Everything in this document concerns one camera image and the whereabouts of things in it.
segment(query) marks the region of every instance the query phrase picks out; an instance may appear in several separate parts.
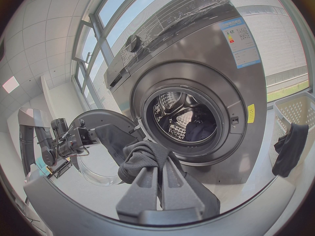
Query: black garment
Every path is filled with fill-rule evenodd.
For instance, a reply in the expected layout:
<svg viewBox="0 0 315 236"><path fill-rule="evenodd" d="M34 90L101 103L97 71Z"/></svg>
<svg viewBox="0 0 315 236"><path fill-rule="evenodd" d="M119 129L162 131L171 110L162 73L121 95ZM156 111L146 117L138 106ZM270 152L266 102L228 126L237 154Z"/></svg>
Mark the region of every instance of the black garment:
<svg viewBox="0 0 315 236"><path fill-rule="evenodd" d="M101 143L120 166L118 175L126 183L132 183L143 167L158 167L159 199L161 200L161 173L167 156L171 158L187 183L205 205L203 218L220 214L220 201L198 180L182 170L174 153L159 144L138 140L112 124L95 128Z"/></svg>
<svg viewBox="0 0 315 236"><path fill-rule="evenodd" d="M137 138L122 131L113 124L96 127L95 133L118 165L121 165L126 159L126 156L123 154L123 148L138 142Z"/></svg>
<svg viewBox="0 0 315 236"><path fill-rule="evenodd" d="M272 172L274 175L287 177L290 171L297 165L303 152L308 134L308 125L291 124L287 135L278 139L274 145L279 154Z"/></svg>
<svg viewBox="0 0 315 236"><path fill-rule="evenodd" d="M152 142L138 142L124 148L128 155L125 162L120 165L118 176L126 183L132 183L143 167L158 167L158 198L162 203L162 170L167 156L171 158L184 179L205 205L203 218L210 218L220 214L220 201L202 183L184 172L178 158L171 150Z"/></svg>
<svg viewBox="0 0 315 236"><path fill-rule="evenodd" d="M196 142L206 139L215 131L215 125L209 121L189 122L186 126L184 141Z"/></svg>

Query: yellow warning label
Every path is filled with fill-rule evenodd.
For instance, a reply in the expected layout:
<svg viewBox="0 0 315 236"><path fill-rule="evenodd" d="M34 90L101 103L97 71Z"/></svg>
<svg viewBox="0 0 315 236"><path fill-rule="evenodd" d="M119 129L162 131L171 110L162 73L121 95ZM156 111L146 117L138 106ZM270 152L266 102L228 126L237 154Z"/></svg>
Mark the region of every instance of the yellow warning label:
<svg viewBox="0 0 315 236"><path fill-rule="evenodd" d="M247 123L253 123L255 119L255 105L251 104L248 107L248 121Z"/></svg>

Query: washing machine drum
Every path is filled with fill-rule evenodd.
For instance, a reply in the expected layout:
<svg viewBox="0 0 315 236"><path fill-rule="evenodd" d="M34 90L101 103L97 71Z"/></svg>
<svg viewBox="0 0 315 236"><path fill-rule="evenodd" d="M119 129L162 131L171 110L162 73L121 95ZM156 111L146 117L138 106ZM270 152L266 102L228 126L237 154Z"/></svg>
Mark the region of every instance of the washing machine drum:
<svg viewBox="0 0 315 236"><path fill-rule="evenodd" d="M217 130L210 109L187 93L160 94L155 98L152 111L157 128L176 142L202 142L213 137Z"/></svg>

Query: qr code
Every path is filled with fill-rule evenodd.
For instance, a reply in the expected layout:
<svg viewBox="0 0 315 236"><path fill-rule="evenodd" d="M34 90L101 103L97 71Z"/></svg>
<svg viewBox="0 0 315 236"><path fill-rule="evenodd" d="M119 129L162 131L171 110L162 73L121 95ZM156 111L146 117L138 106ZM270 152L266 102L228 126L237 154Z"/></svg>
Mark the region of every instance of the qr code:
<svg viewBox="0 0 315 236"><path fill-rule="evenodd" d="M241 40L250 38L250 34L247 31L246 27L238 28L236 29L236 31L238 32L238 35L240 36Z"/></svg>

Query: ceiling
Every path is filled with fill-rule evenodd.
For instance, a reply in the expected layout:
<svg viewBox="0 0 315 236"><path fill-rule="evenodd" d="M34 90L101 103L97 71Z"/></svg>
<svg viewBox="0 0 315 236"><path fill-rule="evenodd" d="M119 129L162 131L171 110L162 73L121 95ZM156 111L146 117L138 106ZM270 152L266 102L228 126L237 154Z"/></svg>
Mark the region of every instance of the ceiling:
<svg viewBox="0 0 315 236"><path fill-rule="evenodd" d="M89 2L25 0L15 12L4 32L0 84L14 75L20 86L10 94L0 87L0 131L7 132L6 119L42 93L42 75L50 89L71 80L74 38Z"/></svg>

